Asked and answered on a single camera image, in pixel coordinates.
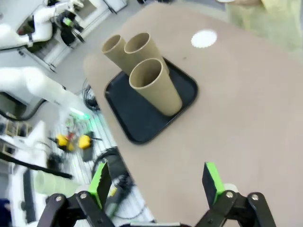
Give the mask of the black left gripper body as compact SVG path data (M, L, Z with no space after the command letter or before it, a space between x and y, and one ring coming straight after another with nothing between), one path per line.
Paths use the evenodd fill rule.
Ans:
M71 45L75 41L72 30L77 26L76 15L74 13L61 13L59 15L59 25L61 38L66 45Z

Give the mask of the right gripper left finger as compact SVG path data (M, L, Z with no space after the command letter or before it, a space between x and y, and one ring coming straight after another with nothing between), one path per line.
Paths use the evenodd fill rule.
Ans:
M38 221L39 227L73 227L78 220L86 220L91 227L111 227L104 206L112 181L107 163L101 163L95 172L89 189L70 197L51 195Z

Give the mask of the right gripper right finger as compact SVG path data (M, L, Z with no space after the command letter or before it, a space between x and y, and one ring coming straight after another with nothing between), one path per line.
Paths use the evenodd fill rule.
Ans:
M205 162L202 184L209 210L198 221L197 227L222 227L227 220L236 220L240 227L276 226L265 196L252 192L244 197L226 189L214 163Z

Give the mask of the person's left hand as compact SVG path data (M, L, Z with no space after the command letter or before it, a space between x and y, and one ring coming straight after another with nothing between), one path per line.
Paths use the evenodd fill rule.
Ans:
M261 0L234 0L233 4L242 6L254 6L261 3Z

